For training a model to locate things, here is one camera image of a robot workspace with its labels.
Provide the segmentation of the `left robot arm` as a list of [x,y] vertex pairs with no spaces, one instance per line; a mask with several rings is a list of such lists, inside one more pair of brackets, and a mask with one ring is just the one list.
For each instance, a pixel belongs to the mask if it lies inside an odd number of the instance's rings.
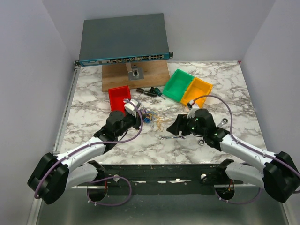
[[34,191],[34,198],[47,204],[55,202],[65,191],[71,172],[115,145],[135,139],[142,127],[143,118],[139,111],[126,115],[113,111],[106,124],[85,144],[60,156],[50,152],[43,155],[27,182]]

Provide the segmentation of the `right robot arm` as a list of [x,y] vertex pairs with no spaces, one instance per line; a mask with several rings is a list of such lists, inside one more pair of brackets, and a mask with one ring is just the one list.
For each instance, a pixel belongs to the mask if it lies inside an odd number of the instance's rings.
[[284,203],[300,186],[300,173],[291,156],[262,150],[237,140],[229,131],[216,126],[212,114],[198,109],[193,116],[178,114],[175,122],[167,128],[173,135],[199,135],[205,143],[238,157],[245,165],[228,160],[216,171],[218,182],[240,180],[263,188],[274,200]]

